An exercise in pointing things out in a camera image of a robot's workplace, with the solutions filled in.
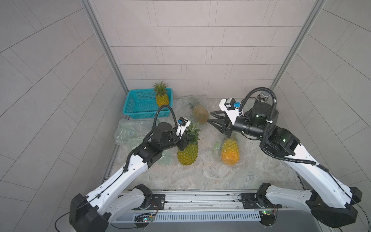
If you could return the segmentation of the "pineapple yellow orange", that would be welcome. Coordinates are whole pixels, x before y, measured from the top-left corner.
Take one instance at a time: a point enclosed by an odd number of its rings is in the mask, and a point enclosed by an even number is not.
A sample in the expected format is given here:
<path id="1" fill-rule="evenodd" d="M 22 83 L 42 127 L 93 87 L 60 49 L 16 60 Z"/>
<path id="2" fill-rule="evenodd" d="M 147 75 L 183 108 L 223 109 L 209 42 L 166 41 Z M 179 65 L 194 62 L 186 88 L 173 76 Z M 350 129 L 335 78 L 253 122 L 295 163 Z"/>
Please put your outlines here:
<path id="1" fill-rule="evenodd" d="M 156 93 L 156 103 L 158 107 L 168 105 L 170 100 L 166 91 L 167 85 L 161 81 L 154 85 L 154 92 Z"/>

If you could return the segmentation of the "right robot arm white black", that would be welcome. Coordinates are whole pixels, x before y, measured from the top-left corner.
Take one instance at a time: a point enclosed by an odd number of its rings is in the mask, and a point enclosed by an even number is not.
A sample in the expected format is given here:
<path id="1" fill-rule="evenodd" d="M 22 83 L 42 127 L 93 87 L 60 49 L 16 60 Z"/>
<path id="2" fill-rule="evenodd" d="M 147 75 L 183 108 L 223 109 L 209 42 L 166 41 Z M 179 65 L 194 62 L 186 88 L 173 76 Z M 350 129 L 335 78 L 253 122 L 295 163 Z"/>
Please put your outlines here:
<path id="1" fill-rule="evenodd" d="M 268 113 L 250 110 L 247 115 L 237 111 L 213 111 L 208 123 L 226 136 L 233 132 L 253 137 L 260 148 L 271 158 L 283 161 L 292 167 L 311 187 L 311 190 L 280 188 L 263 183 L 256 192 L 261 208 L 284 205 L 310 213 L 321 223 L 340 228 L 353 224 L 362 192 L 336 179 L 320 164 L 289 130 L 276 125 L 279 115 L 275 111 L 270 119 Z"/>

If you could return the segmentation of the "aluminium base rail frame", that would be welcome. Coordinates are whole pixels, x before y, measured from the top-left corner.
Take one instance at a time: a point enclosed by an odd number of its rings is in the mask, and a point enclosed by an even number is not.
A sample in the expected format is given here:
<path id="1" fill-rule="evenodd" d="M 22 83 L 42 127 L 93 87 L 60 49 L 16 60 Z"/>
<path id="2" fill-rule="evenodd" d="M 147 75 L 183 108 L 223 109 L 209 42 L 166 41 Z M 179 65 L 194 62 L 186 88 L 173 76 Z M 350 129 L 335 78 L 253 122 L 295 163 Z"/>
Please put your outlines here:
<path id="1" fill-rule="evenodd" d="M 89 216 L 97 213 L 103 224 L 132 221 L 136 227 L 152 222 L 259 221 L 273 225 L 280 208 L 310 212 L 310 191 L 278 189 L 267 197 L 239 191 L 163 191 L 134 188 L 106 206 L 90 202 Z"/>

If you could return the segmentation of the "teal plastic basket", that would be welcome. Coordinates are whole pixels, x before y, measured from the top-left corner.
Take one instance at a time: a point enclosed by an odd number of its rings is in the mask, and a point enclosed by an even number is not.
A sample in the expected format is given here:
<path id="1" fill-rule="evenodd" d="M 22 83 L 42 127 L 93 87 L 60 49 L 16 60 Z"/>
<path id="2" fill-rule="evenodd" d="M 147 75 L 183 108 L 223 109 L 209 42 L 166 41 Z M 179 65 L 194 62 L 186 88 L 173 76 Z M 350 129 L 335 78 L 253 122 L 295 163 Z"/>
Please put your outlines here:
<path id="1" fill-rule="evenodd" d="M 153 119 L 158 109 L 154 89 L 130 90 L 125 99 L 123 114 L 132 119 Z"/>

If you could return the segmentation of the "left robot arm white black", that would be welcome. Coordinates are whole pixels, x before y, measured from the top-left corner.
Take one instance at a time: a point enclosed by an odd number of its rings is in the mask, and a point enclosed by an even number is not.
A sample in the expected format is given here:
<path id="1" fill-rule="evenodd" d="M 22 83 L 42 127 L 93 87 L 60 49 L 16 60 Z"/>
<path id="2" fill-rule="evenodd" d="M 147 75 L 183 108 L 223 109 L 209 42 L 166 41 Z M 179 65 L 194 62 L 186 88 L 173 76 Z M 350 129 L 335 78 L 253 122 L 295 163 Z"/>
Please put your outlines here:
<path id="1" fill-rule="evenodd" d="M 178 147 L 185 149 L 195 135 L 184 134 L 180 139 L 155 141 L 150 136 L 129 153 L 126 164 L 108 180 L 87 195 L 77 194 L 71 201 L 69 223 L 76 232 L 104 232 L 110 223 L 132 209 L 147 209 L 152 191 L 140 184 L 123 195 L 123 190 L 144 173 L 163 151 Z"/>

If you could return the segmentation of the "clear zip-top bag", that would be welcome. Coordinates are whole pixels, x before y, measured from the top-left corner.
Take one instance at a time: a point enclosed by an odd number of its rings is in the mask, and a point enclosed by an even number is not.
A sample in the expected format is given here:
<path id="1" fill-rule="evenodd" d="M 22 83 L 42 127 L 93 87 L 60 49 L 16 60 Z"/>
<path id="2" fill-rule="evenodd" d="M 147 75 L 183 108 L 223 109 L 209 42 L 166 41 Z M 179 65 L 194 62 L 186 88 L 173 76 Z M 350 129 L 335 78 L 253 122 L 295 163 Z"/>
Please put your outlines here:
<path id="1" fill-rule="evenodd" d="M 136 148 L 142 143 L 141 139 L 129 139 L 127 146 L 130 147 L 131 149 Z M 165 166 L 170 166 L 173 161 L 173 156 L 171 152 L 168 150 L 163 151 L 161 158 L 157 161 L 157 163 Z"/>
<path id="2" fill-rule="evenodd" d="M 244 139 L 239 134 L 232 134 L 231 137 L 222 135 L 213 146 L 213 156 L 216 161 L 227 165 L 232 169 L 239 169 L 242 165 L 242 147 Z"/>
<path id="3" fill-rule="evenodd" d="M 206 95 L 191 95 L 181 98 L 182 105 L 190 110 L 192 122 L 203 129 L 210 119 L 209 102 Z"/>
<path id="4" fill-rule="evenodd" d="M 121 119 L 115 131 L 114 138 L 117 145 L 125 145 L 132 139 L 144 139 L 151 131 L 152 120 Z"/>

